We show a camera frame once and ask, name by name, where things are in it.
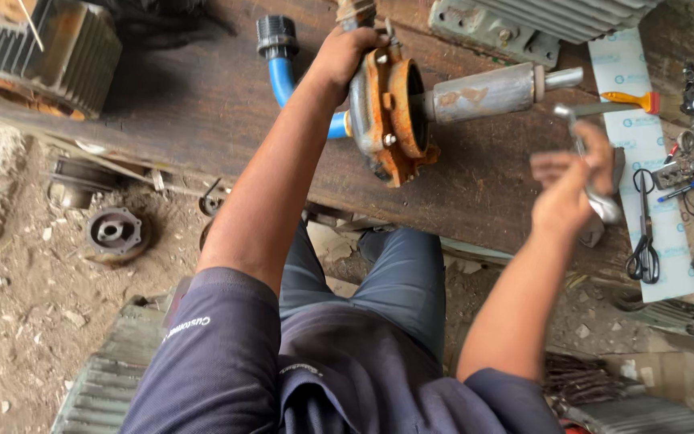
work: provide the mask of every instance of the gray pants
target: gray pants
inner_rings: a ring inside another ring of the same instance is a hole
[[[412,229],[366,232],[358,242],[364,258],[374,262],[355,295],[340,297],[325,283],[306,224],[299,222],[280,288],[282,320],[323,303],[342,303],[392,321],[440,362],[446,291],[440,239]]]

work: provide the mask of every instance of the black pipe fitting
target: black pipe fitting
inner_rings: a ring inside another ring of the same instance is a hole
[[[256,21],[256,50],[267,60],[284,57],[291,60],[298,53],[296,27],[285,15],[267,15]]]

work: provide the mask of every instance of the black scissors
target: black scissors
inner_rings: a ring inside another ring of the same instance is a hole
[[[655,283],[660,277],[660,261],[658,252],[652,247],[652,219],[649,217],[648,192],[645,188],[644,172],[646,171],[641,172],[641,188],[637,188],[641,197],[641,238],[633,254],[625,261],[625,272],[633,280]]]

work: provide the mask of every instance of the navy blue shirt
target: navy blue shirt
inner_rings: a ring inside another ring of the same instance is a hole
[[[282,324],[270,288],[204,270],[140,382],[120,432],[562,433],[534,382],[464,383],[370,311],[313,307]]]

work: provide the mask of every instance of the wooden workbench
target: wooden workbench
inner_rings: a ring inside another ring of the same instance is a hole
[[[384,0],[380,15],[397,24],[404,54],[421,67],[429,89],[439,81],[502,67],[490,57],[429,34],[432,0]],[[0,118],[98,143],[155,162],[228,178],[242,172],[279,112],[266,62],[256,53],[255,20],[267,14],[294,19],[302,52],[299,77],[335,25],[326,0],[216,0],[218,16],[236,36],[217,30],[214,40],[182,49],[122,55],[100,121],[66,121],[0,105]],[[581,89],[556,90],[532,111],[431,125],[441,148],[438,163],[401,188],[389,189],[364,166],[352,139],[329,141],[310,190],[314,202],[361,212],[488,249],[515,252],[531,227],[540,191],[529,171],[536,151],[570,148],[567,125],[550,114],[554,103],[595,102],[587,48],[568,48],[562,66],[587,66]],[[594,249],[578,248],[572,269],[630,283],[622,272],[630,253],[625,223],[610,227]]]

